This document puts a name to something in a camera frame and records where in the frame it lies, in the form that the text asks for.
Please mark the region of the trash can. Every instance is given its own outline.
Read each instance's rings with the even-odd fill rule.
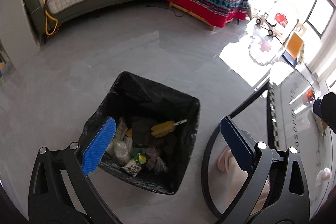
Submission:
[[[174,195],[194,149],[199,112],[200,101],[197,98],[130,72],[122,72],[97,111],[85,123],[79,143],[83,147],[108,116],[116,121],[124,117],[128,128],[128,121],[134,116],[153,118],[159,123],[187,119],[170,133],[177,141],[172,153],[163,158],[169,169],[167,173],[155,175],[143,170],[133,177],[107,153],[99,163],[101,169],[131,185],[154,193]]]

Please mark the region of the tile floor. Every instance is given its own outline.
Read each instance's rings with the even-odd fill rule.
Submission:
[[[161,1],[119,5],[101,11],[99,18],[87,14],[64,24],[37,56],[0,87],[0,178],[24,216],[28,216],[28,186],[39,148],[64,149],[77,141],[118,74],[130,71],[200,99],[190,164],[174,196],[133,187],[102,170],[92,173],[91,180],[124,223],[215,222],[202,196],[201,161],[220,119],[253,92],[219,58],[225,46],[246,35],[246,23],[234,22],[211,32],[189,15],[178,18],[169,10],[147,7],[148,3],[164,5]],[[245,57],[238,53],[236,62],[240,58]],[[258,141],[266,141],[265,106],[260,98],[235,118]],[[209,166],[210,189],[222,211],[226,176],[216,169],[215,161],[224,147],[219,136]]]

